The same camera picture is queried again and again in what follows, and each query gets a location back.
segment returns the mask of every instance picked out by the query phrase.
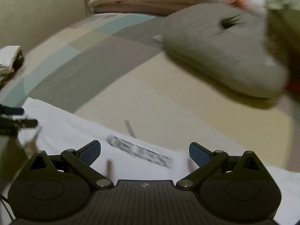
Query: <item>teal fabric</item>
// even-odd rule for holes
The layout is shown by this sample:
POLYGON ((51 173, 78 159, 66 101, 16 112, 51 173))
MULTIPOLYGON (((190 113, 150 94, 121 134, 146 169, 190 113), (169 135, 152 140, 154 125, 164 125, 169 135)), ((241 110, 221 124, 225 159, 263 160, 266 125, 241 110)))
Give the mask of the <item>teal fabric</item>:
POLYGON ((43 63, 38 65, 28 76, 24 78, 25 93, 28 94, 45 77, 53 73, 60 66, 81 53, 70 45, 65 45, 57 52, 50 55, 43 63))
POLYGON ((26 97, 27 95, 24 90, 24 80, 21 79, 4 98, 2 104, 6 106, 19 107, 22 105, 26 97))
POLYGON ((132 25, 153 19, 155 16, 142 15, 142 14, 130 14, 125 17, 113 20, 105 25, 100 26, 96 31, 104 33, 106 35, 113 35, 114 33, 132 25))

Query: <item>red fabric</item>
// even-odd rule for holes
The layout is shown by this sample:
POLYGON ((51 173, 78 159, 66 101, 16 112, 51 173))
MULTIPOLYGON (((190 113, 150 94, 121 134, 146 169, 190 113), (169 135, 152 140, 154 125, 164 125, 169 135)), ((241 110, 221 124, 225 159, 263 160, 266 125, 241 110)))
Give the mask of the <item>red fabric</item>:
POLYGON ((296 95, 300 95, 300 79, 291 79, 286 89, 296 95))

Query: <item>wall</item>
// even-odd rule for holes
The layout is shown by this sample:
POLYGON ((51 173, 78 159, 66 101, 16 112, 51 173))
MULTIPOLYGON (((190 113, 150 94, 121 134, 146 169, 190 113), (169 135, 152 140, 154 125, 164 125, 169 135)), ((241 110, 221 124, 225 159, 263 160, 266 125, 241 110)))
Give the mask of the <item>wall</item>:
POLYGON ((26 53, 55 32, 86 17, 83 0, 1 0, 0 48, 26 53))

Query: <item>metal screw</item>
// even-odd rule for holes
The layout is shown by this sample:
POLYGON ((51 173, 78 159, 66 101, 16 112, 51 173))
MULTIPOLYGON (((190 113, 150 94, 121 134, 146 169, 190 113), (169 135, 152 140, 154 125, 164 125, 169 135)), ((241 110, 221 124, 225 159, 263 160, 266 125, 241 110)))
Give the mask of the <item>metal screw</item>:
POLYGON ((181 186, 181 187, 184 187, 184 188, 188 188, 188 187, 191 187, 194 182, 189 180, 189 179, 183 179, 183 180, 180 180, 178 182, 178 184, 181 186))
POLYGON ((111 181, 108 179, 99 179, 96 184, 100 187, 107 187, 111 184, 111 181))

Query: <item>bed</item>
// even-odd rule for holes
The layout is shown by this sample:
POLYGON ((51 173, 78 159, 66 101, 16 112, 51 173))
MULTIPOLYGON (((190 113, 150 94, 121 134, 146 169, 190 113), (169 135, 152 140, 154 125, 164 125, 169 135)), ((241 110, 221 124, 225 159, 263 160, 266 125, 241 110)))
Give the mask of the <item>bed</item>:
POLYGON ((173 62, 153 37, 164 17, 95 14, 51 36, 0 92, 27 97, 125 135, 175 151, 209 143, 208 125, 270 165, 300 171, 300 104, 237 94, 173 62))

